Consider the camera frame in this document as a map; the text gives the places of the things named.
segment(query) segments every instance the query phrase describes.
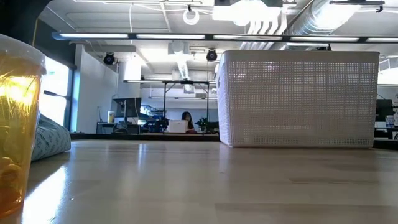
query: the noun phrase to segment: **potted plant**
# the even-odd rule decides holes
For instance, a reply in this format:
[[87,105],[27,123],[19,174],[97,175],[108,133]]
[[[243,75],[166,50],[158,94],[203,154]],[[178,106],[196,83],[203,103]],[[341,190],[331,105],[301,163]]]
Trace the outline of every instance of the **potted plant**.
[[200,118],[198,122],[196,122],[195,124],[197,124],[200,127],[200,130],[205,132],[206,131],[206,126],[207,126],[207,118]]

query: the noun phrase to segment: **patterned cloth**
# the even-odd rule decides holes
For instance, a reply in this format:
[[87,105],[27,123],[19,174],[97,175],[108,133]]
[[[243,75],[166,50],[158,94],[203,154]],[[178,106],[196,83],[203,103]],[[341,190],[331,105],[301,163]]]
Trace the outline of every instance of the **patterned cloth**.
[[65,152],[70,149],[70,142],[69,131],[66,128],[41,114],[36,130],[32,161]]

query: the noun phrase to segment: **dark hair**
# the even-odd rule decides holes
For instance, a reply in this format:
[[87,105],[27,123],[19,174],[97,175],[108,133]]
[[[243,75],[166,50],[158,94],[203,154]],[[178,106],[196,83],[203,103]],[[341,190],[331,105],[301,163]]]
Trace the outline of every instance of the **dark hair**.
[[185,118],[187,117],[187,115],[189,115],[191,117],[191,120],[188,122],[188,129],[193,129],[192,116],[188,111],[182,113],[181,120],[185,121]]

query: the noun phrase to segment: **yellow plastic cup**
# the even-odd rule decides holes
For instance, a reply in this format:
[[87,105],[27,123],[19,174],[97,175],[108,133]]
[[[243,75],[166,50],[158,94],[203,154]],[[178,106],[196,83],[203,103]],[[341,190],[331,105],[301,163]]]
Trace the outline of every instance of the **yellow plastic cup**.
[[23,205],[45,56],[0,35],[0,218]]

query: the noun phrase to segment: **laptop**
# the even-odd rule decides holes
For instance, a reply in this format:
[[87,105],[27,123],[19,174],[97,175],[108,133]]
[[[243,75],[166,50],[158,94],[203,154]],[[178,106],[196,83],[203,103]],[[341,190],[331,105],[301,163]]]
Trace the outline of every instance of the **laptop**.
[[168,130],[170,133],[186,133],[187,129],[188,129],[188,121],[169,120]]

